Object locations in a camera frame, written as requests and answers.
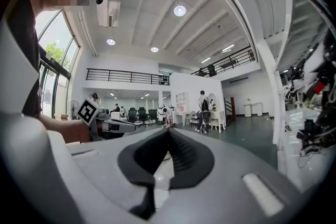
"round ceiling lamp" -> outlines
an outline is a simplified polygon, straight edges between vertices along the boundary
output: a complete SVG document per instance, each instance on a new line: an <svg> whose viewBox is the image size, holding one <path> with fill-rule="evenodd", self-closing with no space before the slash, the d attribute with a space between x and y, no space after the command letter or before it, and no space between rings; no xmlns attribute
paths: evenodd
<svg viewBox="0 0 336 224"><path fill-rule="evenodd" d="M152 47L152 48L151 48L151 51L152 51L152 52L158 52L158 51L159 51L159 48L158 48L158 47Z"/></svg>
<svg viewBox="0 0 336 224"><path fill-rule="evenodd" d="M174 13L176 16L181 17L187 12L186 8L184 6L176 6L174 8Z"/></svg>
<svg viewBox="0 0 336 224"><path fill-rule="evenodd" d="M115 45L115 41L114 41L114 39L112 39L112 38L109 38L108 40L106 40L106 42L107 42L107 44L108 45Z"/></svg>

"floor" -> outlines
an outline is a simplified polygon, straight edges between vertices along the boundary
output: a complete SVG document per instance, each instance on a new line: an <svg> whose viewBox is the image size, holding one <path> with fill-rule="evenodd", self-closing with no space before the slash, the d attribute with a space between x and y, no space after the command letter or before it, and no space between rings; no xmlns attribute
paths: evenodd
<svg viewBox="0 0 336 224"><path fill-rule="evenodd" d="M125 136L142 133L158 126L160 125L139 126L136 127L135 132L125 134ZM195 128L191 128L189 125L182 126L178 124L176 127L196 132ZM226 130L222 130L221 134L219 131L213 130L209 131L208 135L212 138L241 146L263 159L274 169L278 169L277 147L272 143L273 126L268 116L253 116L250 118L238 116L235 122L228 124Z"/></svg>

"black backpack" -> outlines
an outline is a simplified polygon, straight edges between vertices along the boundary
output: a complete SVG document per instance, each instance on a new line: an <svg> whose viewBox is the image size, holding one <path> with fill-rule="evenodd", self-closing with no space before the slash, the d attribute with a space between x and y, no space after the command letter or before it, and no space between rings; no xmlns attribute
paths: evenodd
<svg viewBox="0 0 336 224"><path fill-rule="evenodd" d="M209 111L209 105L206 99L204 99L202 102L202 111Z"/></svg>

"standing fan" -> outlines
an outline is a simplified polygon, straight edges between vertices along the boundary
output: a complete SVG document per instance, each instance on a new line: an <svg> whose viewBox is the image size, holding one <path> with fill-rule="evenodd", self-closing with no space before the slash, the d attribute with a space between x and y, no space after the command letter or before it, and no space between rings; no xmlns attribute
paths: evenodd
<svg viewBox="0 0 336 224"><path fill-rule="evenodd" d="M70 115L72 120L77 120L76 115L76 111L79 107L79 103L77 101L70 101L70 103L68 103L67 105L67 112L68 115Z"/></svg>

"light fixture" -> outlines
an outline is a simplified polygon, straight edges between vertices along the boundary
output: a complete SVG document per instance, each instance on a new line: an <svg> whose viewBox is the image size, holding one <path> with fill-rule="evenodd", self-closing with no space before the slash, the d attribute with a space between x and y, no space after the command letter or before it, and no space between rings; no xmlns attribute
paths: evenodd
<svg viewBox="0 0 336 224"><path fill-rule="evenodd" d="M209 58L207 58L207 59L205 59L204 61L202 61L201 63L204 63L204 62L206 62L206 61L208 61L208 60L210 60L211 58L209 57Z"/></svg>
<svg viewBox="0 0 336 224"><path fill-rule="evenodd" d="M108 45L114 45L116 43L112 38L109 38L108 40L106 40L106 42Z"/></svg>
<svg viewBox="0 0 336 224"><path fill-rule="evenodd" d="M228 46L227 48L223 49L222 51L225 52L226 50L229 50L230 48L232 48L234 46L234 44L232 44L231 46Z"/></svg>
<svg viewBox="0 0 336 224"><path fill-rule="evenodd" d="M176 6L174 8L174 14L178 17L183 16L186 12L187 12L187 10L184 6Z"/></svg>
<svg viewBox="0 0 336 224"><path fill-rule="evenodd" d="M158 48L158 47L152 47L152 48L151 48L151 51L152 51L152 52L158 52L158 51L159 51L159 48Z"/></svg>

